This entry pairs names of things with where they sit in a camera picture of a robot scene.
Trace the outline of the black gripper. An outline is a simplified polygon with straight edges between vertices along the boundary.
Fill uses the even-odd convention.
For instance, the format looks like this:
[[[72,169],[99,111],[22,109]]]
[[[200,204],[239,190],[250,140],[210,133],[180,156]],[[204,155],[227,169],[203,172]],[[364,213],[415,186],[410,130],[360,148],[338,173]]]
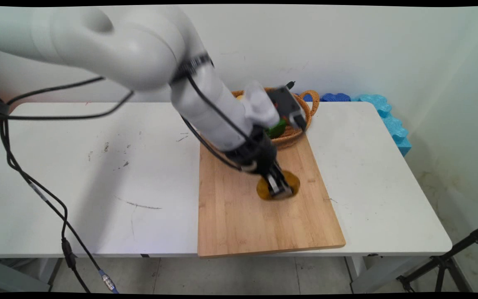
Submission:
[[[250,138],[254,142],[246,141],[235,150],[225,152],[224,155],[236,163],[243,172],[266,176],[270,199],[293,196],[294,189],[276,161],[277,149],[263,127],[254,125]]]

